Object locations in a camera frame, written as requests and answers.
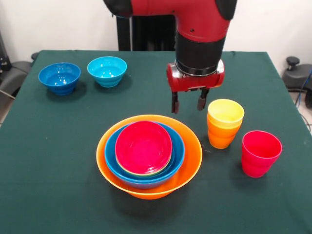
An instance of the table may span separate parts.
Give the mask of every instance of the table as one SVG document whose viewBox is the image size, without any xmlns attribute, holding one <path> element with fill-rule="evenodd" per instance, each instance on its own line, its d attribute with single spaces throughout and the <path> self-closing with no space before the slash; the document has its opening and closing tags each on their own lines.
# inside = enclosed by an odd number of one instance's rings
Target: table
<svg viewBox="0 0 312 234">
<path fill-rule="evenodd" d="M 103 89 L 89 61 L 118 56 L 128 63 L 119 86 Z M 246 111 L 226 150 L 210 146 L 199 92 L 181 93 L 171 114 L 166 64 L 173 52 L 42 51 L 0 128 L 0 233 L 311 233 L 312 138 L 267 53 L 226 52 L 226 77 L 208 102 L 230 98 Z M 81 67 L 77 89 L 58 97 L 38 81 L 54 62 Z M 100 174 L 96 147 L 114 123 L 134 115 L 174 117 L 205 149 L 198 174 L 159 200 L 119 191 Z M 241 139 L 262 129 L 283 153 L 260 179 L 240 167 Z"/>
</svg>

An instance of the black wrist cylinder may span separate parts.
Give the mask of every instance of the black wrist cylinder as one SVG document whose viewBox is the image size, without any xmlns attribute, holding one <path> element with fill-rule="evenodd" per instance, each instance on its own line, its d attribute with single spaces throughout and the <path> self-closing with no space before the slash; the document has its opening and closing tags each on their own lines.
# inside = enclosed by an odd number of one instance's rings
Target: black wrist cylinder
<svg viewBox="0 0 312 234">
<path fill-rule="evenodd" d="M 176 34 L 175 55 L 178 69 L 194 76 L 207 76 L 216 71 L 225 38 L 214 42 L 197 42 Z"/>
</svg>

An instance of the plastic cup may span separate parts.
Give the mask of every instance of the plastic cup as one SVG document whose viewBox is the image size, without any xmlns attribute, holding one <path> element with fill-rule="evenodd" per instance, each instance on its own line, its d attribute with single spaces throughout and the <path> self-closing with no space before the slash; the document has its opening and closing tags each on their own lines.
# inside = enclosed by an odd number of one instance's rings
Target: plastic cup
<svg viewBox="0 0 312 234">
<path fill-rule="evenodd" d="M 229 147 L 243 122 L 243 117 L 244 109 L 235 101 L 218 99 L 210 103 L 207 114 L 210 144 L 217 149 Z"/>
<path fill-rule="evenodd" d="M 242 169 L 252 178 L 267 173 L 282 153 L 282 143 L 271 133 L 251 131 L 242 139 Z"/>
<path fill-rule="evenodd" d="M 233 137 L 236 135 L 236 133 L 238 132 L 242 124 L 242 121 L 240 122 L 239 125 L 233 128 L 220 127 L 209 120 L 207 121 L 207 124 L 208 124 L 208 130 L 215 136 L 229 138 L 229 137 Z"/>
<path fill-rule="evenodd" d="M 208 106 L 208 119 L 220 127 L 237 127 L 244 115 L 244 108 L 233 100 L 217 99 Z"/>
<path fill-rule="evenodd" d="M 210 131 L 208 131 L 208 138 L 210 144 L 217 148 L 217 149 L 226 149 L 229 147 L 229 145 L 234 140 L 235 136 L 224 138 L 224 137 L 218 137 L 214 134 L 212 134 Z"/>
</svg>

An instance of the red bowl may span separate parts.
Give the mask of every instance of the red bowl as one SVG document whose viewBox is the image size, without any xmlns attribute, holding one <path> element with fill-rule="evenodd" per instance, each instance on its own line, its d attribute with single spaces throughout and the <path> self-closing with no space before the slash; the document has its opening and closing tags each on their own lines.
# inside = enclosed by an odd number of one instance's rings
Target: red bowl
<svg viewBox="0 0 312 234">
<path fill-rule="evenodd" d="M 158 123 L 139 121 L 122 130 L 115 152 L 123 170 L 136 176 L 151 176 L 169 163 L 172 142 L 165 128 Z"/>
</svg>

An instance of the light blue bowl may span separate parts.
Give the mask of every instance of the light blue bowl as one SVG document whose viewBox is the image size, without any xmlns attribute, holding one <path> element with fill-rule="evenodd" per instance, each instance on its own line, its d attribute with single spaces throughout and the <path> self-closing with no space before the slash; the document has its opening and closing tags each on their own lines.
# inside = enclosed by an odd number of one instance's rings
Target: light blue bowl
<svg viewBox="0 0 312 234">
<path fill-rule="evenodd" d="M 88 64 L 88 72 L 96 82 L 105 88 L 119 84 L 127 70 L 127 63 L 117 57 L 100 57 Z"/>
<path fill-rule="evenodd" d="M 118 165 L 115 155 L 115 143 L 120 132 L 128 125 L 125 125 L 115 131 L 106 143 L 105 160 L 107 166 L 115 176 L 131 187 L 138 189 L 151 189 L 158 187 L 169 180 L 178 171 L 183 163 L 185 156 L 185 146 L 181 136 L 171 127 L 162 123 L 159 124 L 163 126 L 169 133 L 173 146 L 170 162 L 159 174 L 148 177 L 139 177 L 127 173 Z"/>
<path fill-rule="evenodd" d="M 72 63 L 54 63 L 43 68 L 39 81 L 53 93 L 63 96 L 73 92 L 80 77 L 81 69 Z"/>
</svg>

